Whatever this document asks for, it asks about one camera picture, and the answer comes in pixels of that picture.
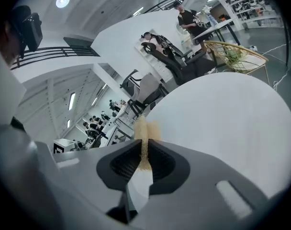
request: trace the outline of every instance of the rattan chair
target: rattan chair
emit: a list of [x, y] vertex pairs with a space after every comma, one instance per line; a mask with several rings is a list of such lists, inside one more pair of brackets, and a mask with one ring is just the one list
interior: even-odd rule
[[236, 44], [229, 44], [218, 41], [205, 41], [205, 45], [220, 58], [229, 68], [235, 72], [250, 74], [253, 71], [265, 68], [269, 83], [268, 72], [266, 68], [267, 58]]

